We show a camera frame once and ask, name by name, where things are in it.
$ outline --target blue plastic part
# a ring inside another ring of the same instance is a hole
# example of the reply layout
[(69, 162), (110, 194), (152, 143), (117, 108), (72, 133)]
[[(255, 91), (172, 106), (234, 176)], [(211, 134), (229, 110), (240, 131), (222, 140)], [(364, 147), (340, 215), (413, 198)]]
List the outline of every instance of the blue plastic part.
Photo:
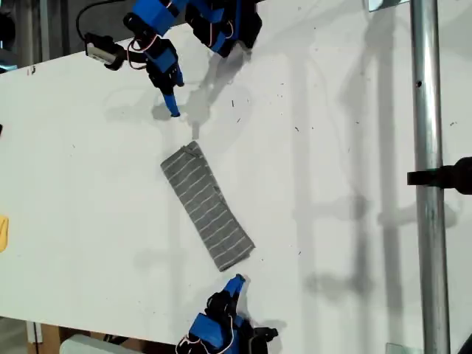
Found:
[[(239, 294), (243, 289), (243, 285), (246, 282), (244, 277), (240, 274), (236, 275), (233, 279), (227, 282), (224, 287), (224, 291), (228, 291), (230, 296), (233, 297), (235, 294)], [(244, 319), (241, 316), (233, 318), (233, 328), (240, 327)], [(199, 313), (197, 318), (192, 324), (189, 331), (190, 334), (198, 337), (202, 341), (212, 345), (215, 350), (222, 350), (223, 345), (229, 343), (231, 338), (227, 338), (229, 335), (227, 330), (224, 330), (221, 325), (209, 317)], [(225, 354), (239, 354), (239, 334), (236, 330), (233, 330), (233, 343), (231, 347), (225, 352)]]
[[(243, 319), (237, 316), (235, 319), (235, 325), (241, 325), (242, 323)], [(226, 336), (229, 334), (224, 332), (217, 322), (206, 317), (202, 313), (197, 315), (197, 318), (193, 322), (189, 333), (198, 337), (202, 341), (209, 343), (212, 346), (211, 349), (216, 350), (224, 349), (223, 345), (231, 340), (230, 338), (226, 338)], [(231, 347), (225, 352), (225, 354), (239, 354), (239, 334), (236, 330), (233, 330), (233, 336), (233, 343)]]
[(223, 18), (224, 9), (212, 10), (208, 7), (204, 0), (190, 0), (190, 3), (197, 8), (201, 17), (205, 18), (212, 24), (221, 22)]
[(218, 52), (218, 50), (220, 50), (221, 47), (223, 46), (225, 40), (226, 40), (226, 36), (222, 32), (220, 32), (220, 34), (216, 38), (216, 43), (213, 44), (213, 46), (210, 49), (213, 52)]
[[(189, 0), (173, 0), (172, 4), (181, 12)], [(156, 33), (163, 36), (172, 27), (176, 18), (159, 0), (137, 0), (133, 13), (138, 15)]]
[(220, 324), (202, 313), (197, 315), (189, 333), (199, 337), (202, 341), (210, 343), (214, 348), (219, 349), (224, 344), (223, 330)]
[(173, 94), (164, 94), (165, 105), (170, 111), (172, 117), (179, 117), (180, 112), (178, 111), (176, 97)]
[(151, 57), (147, 52), (145, 54), (149, 60), (156, 64), (161, 72), (166, 72), (177, 61), (177, 58), (170, 49), (164, 50), (164, 52), (157, 58)]
[(234, 296), (235, 293), (238, 294), (243, 289), (243, 285), (246, 282), (246, 279), (243, 278), (241, 274), (236, 275), (233, 279), (228, 281), (223, 290), (229, 292), (229, 295)]

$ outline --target black cable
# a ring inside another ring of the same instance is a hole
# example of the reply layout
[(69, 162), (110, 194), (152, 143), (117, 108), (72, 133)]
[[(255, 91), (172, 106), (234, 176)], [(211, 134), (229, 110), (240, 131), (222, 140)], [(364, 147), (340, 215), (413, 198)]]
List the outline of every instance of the black cable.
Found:
[(86, 39), (83, 37), (82, 35), (82, 32), (80, 31), (80, 17), (83, 15), (83, 13), (85, 11), (87, 11), (88, 9), (91, 9), (92, 7), (96, 7), (96, 6), (99, 6), (99, 5), (105, 5), (105, 4), (113, 4), (114, 2), (123, 2), (123, 1), (126, 1), (126, 0), (105, 0), (105, 1), (99, 1), (99, 2), (95, 2), (93, 4), (90, 4), (90, 5), (87, 5), (85, 6), (81, 11), (79, 11), (79, 13), (77, 14), (77, 17), (75, 19), (75, 29), (77, 30), (77, 34), (79, 35), (80, 39), (82, 41), (86, 41)]
[(32, 323), (32, 327), (35, 330), (35, 349), (36, 349), (36, 354), (39, 354), (39, 347), (38, 347), (38, 333), (36, 332), (36, 322)]

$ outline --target cable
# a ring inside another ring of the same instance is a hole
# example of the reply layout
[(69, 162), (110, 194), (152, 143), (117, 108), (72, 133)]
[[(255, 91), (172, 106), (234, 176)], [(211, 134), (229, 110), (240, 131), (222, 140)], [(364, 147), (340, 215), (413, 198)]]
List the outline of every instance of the cable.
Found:
[(123, 2), (126, 0), (105, 0), (105, 1), (99, 1), (95, 2), (93, 4), (85, 6), (79, 13), (77, 14), (77, 17), (75, 19), (75, 29), (77, 30), (77, 34), (79, 35), (80, 39), (85, 42), (86, 39), (83, 37), (82, 32), (80, 31), (80, 17), (83, 15), (85, 11), (88, 9), (91, 9), (92, 7), (99, 6), (99, 5), (105, 5), (105, 4), (113, 4), (115, 2)]
[(209, 43), (208, 47), (211, 48), (213, 45), (213, 24), (209, 21)]
[(135, 67), (133, 66), (132, 62), (131, 62), (131, 59), (130, 59), (130, 47), (133, 48), (134, 50), (136, 50), (136, 52), (138, 53), (143, 53), (145, 51), (147, 51), (149, 48), (152, 47), (152, 45), (156, 42), (156, 39), (158, 38), (159, 36), (158, 35), (154, 35), (154, 38), (153, 40), (150, 42), (150, 44), (148, 46), (146, 46), (144, 49), (137, 49), (133, 46), (134, 42), (136, 42), (136, 38), (134, 38), (129, 44), (128, 44), (128, 48), (126, 48), (126, 57), (128, 58), (128, 62), (130, 64), (130, 67), (132, 69), (135, 69), (135, 70), (143, 70), (146, 68), (146, 65), (143, 65), (143, 66), (138, 66), (138, 67)]
[(131, 48), (133, 48), (133, 50), (135, 50), (135, 51), (138, 52), (138, 53), (143, 53), (143, 52), (147, 51), (149, 48), (152, 47), (152, 45), (154, 44), (154, 42), (156, 42), (156, 39), (157, 39), (157, 38), (158, 38), (158, 35), (155, 35), (154, 38), (153, 38), (153, 40), (150, 42), (150, 44), (149, 44), (147, 47), (145, 47), (144, 49), (138, 49), (138, 48), (135, 48), (135, 47), (134, 47), (133, 44), (134, 44), (134, 42), (136, 42), (136, 39), (134, 38), (134, 39), (131, 41)]
[(226, 39), (231, 38), (235, 33), (235, 29), (233, 28), (233, 24), (231, 23), (231, 21), (228, 21), (228, 25), (231, 27), (231, 35), (226, 37)]
[(133, 39), (129, 44), (128, 44), (128, 48), (126, 48), (126, 57), (128, 58), (128, 62), (130, 64), (130, 67), (132, 69), (135, 69), (135, 70), (143, 70), (143, 69), (146, 69), (146, 65), (143, 65), (143, 66), (138, 66), (138, 67), (135, 67), (133, 66), (133, 62), (131, 61), (130, 59), (130, 47), (131, 47), (131, 44), (134, 42), (135, 40)]
[(184, 336), (180, 342), (176, 345), (176, 354), (178, 354), (177, 348), (180, 347), (183, 343), (188, 343), (188, 344), (197, 344), (201, 343), (200, 339), (197, 341), (190, 341), (188, 336)]

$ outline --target silver pipe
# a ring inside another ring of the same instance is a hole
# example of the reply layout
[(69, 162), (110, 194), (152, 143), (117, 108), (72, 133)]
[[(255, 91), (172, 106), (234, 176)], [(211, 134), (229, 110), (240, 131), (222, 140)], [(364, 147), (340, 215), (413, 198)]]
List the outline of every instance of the silver pipe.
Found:
[[(411, 0), (416, 170), (443, 165), (437, 0)], [(417, 187), (425, 354), (450, 354), (444, 192)]]
[(48, 0), (39, 0), (39, 21), (41, 24), (41, 61), (48, 61), (51, 59)]

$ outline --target black clamp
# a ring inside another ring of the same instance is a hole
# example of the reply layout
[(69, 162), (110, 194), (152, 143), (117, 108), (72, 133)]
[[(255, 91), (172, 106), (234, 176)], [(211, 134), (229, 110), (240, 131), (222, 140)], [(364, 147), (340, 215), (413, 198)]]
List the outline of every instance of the black clamp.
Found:
[(116, 71), (121, 68), (126, 53), (122, 46), (114, 43), (112, 37), (86, 33), (84, 41), (87, 56), (103, 62), (107, 69)]
[(464, 157), (454, 166), (410, 172), (408, 185), (455, 188), (461, 194), (472, 195), (472, 157)]

